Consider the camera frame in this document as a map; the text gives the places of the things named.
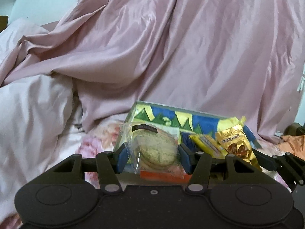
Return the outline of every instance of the gold snack packet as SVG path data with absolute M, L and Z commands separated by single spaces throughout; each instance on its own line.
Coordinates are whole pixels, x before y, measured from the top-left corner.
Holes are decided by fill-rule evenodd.
M 241 125 L 236 125 L 229 129 L 219 131 L 215 135 L 220 145 L 228 153 L 234 154 L 259 170 L 262 170 Z
M 221 145 L 213 139 L 210 135 L 206 134 L 191 134 L 190 139 L 202 151 L 210 154 L 213 158 L 225 158 L 228 153 L 221 147 Z

